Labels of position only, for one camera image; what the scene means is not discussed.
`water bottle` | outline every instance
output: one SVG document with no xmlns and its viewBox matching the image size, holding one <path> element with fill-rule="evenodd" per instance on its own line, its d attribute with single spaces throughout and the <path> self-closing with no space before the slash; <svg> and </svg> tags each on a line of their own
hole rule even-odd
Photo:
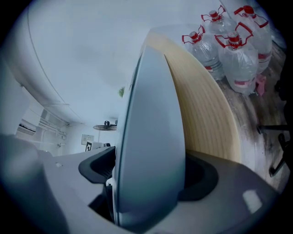
<svg viewBox="0 0 293 234">
<path fill-rule="evenodd" d="M 242 26 L 250 34 L 245 42 L 236 31 L 239 26 Z M 252 36 L 252 31 L 241 22 L 236 26 L 235 31 L 228 33 L 228 37 L 215 35 L 218 43 L 224 48 L 219 51 L 219 58 L 227 80 L 235 92 L 245 95 L 254 92 L 258 68 L 257 50 L 247 42 L 247 39 Z"/>
<path fill-rule="evenodd" d="M 204 27 L 201 25 L 198 32 L 191 32 L 189 35 L 182 35 L 182 42 L 190 43 L 190 53 L 208 70 L 215 80 L 222 80 L 225 76 L 223 66 L 219 60 L 218 48 L 212 35 L 204 35 Z"/>
<path fill-rule="evenodd" d="M 208 31 L 212 34 L 221 34 L 227 36 L 228 32 L 231 32 L 237 26 L 236 22 L 229 17 L 223 16 L 226 12 L 225 8 L 220 5 L 218 12 L 210 11 L 208 15 L 201 15 L 202 20 L 210 21 L 208 25 Z M 208 16 L 211 19 L 204 19 L 204 16 Z"/>
<path fill-rule="evenodd" d="M 258 51 L 259 66 L 257 73 L 261 73 L 268 67 L 271 60 L 272 41 L 269 21 L 255 14 L 253 8 L 249 5 L 240 7 L 234 14 L 238 15 L 237 21 L 244 23 L 252 30 L 253 38 L 250 43 Z"/>
</svg>

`wall fan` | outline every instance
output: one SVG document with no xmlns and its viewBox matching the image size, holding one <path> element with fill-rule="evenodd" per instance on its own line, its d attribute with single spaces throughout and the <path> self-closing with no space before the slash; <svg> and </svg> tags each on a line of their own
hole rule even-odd
<svg viewBox="0 0 293 234">
<path fill-rule="evenodd" d="M 109 121 L 105 121 L 104 125 L 95 125 L 93 128 L 100 131 L 116 131 L 117 124 L 111 124 Z"/>
</svg>

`beige curved panel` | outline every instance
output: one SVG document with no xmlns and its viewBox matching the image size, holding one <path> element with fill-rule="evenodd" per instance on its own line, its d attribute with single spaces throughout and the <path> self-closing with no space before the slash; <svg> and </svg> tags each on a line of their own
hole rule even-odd
<svg viewBox="0 0 293 234">
<path fill-rule="evenodd" d="M 179 99 L 186 149 L 241 162 L 235 119 L 208 71 L 163 35 L 149 32 L 145 45 L 165 54 Z"/>
</svg>

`plastic water jug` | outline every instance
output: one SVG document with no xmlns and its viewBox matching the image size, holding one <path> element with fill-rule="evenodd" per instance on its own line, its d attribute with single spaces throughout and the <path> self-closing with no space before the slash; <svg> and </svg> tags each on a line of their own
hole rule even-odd
<svg viewBox="0 0 293 234">
<path fill-rule="evenodd" d="M 208 31 L 212 34 L 221 34 L 227 35 L 228 32 L 231 32 L 237 26 L 236 22 L 229 17 L 223 16 L 223 13 L 226 12 L 225 8 L 220 5 L 218 12 L 210 11 L 208 15 L 201 15 L 202 20 L 210 21 L 208 25 Z"/>
<path fill-rule="evenodd" d="M 249 33 L 245 42 L 236 31 L 239 26 Z M 223 47 L 219 51 L 219 58 L 227 80 L 235 92 L 245 95 L 254 92 L 258 68 L 257 50 L 247 42 L 252 36 L 252 31 L 241 22 L 236 26 L 235 31 L 228 33 L 228 37 L 215 35 L 216 40 Z"/>
<path fill-rule="evenodd" d="M 253 38 L 251 38 L 250 43 L 258 51 L 259 67 L 257 73 L 261 73 L 268 67 L 271 60 L 272 41 L 269 21 L 255 14 L 253 8 L 249 5 L 240 7 L 234 14 L 238 16 L 237 21 L 244 23 L 252 30 Z"/>
<path fill-rule="evenodd" d="M 225 76 L 223 66 L 219 60 L 218 48 L 213 35 L 207 35 L 201 25 L 198 32 L 191 32 L 189 35 L 182 35 L 182 42 L 190 43 L 190 53 L 208 70 L 215 80 L 222 80 Z M 190 41 L 185 41 L 185 37 L 190 37 Z"/>
</svg>

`wooden panel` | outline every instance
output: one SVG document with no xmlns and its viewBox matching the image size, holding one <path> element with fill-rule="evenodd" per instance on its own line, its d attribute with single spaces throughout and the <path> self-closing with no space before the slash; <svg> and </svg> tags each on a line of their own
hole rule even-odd
<svg viewBox="0 0 293 234">
<path fill-rule="evenodd" d="M 241 162 L 235 119 L 207 70 L 163 35 L 150 32 L 145 45 L 165 54 L 179 99 L 186 149 Z"/>
</svg>

